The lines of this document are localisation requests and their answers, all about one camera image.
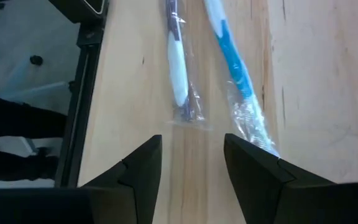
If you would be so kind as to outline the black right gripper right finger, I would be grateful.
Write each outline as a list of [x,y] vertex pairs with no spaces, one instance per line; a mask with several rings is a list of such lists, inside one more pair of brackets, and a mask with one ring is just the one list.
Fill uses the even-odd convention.
[[274,223],[281,192],[287,183],[302,187],[332,184],[235,134],[225,134],[224,157],[247,224]]

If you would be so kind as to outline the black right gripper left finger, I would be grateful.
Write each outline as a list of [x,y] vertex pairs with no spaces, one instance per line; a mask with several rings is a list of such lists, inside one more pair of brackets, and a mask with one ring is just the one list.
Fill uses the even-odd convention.
[[152,224],[162,173],[162,136],[154,135],[83,187],[94,224]]

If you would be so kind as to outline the blue white toothbrush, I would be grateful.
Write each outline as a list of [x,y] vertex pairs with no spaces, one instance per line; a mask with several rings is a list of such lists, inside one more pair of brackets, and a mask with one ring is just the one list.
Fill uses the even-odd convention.
[[255,94],[247,66],[233,39],[221,0],[203,0],[211,27],[221,49],[230,78],[227,98],[231,117],[241,136],[261,149],[280,157],[267,131],[264,114]]

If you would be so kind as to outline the purple white wrapped toothbrush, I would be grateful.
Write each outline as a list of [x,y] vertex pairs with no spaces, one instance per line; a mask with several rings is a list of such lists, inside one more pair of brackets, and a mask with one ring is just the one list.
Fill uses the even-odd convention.
[[167,60],[173,92],[173,123],[209,130],[204,102],[198,84],[190,36],[186,33],[183,0],[165,0],[167,18]]

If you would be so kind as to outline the black horizontal bar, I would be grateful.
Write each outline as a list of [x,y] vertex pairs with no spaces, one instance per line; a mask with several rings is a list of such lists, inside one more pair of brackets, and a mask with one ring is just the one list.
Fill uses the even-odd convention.
[[0,181],[55,179],[57,156],[46,156],[46,147],[36,155],[21,157],[0,151]]
[[67,116],[0,99],[0,137],[62,138]]

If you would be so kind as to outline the black round knob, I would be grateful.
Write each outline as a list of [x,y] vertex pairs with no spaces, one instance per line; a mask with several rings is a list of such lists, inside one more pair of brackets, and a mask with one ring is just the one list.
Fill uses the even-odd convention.
[[39,55],[32,55],[29,60],[32,65],[36,66],[41,66],[44,62],[43,58]]

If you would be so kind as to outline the black box silver edge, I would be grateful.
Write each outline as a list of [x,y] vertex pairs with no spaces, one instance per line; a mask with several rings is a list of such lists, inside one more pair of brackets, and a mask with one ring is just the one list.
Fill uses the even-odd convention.
[[72,23],[95,21],[103,17],[109,0],[48,0]]

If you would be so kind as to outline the black aluminium table frame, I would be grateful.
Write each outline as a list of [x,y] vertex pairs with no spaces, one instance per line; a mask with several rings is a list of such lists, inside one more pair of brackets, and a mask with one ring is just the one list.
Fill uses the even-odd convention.
[[80,56],[75,79],[69,84],[71,98],[55,176],[56,188],[78,184],[105,25],[102,20],[80,25],[76,41]]

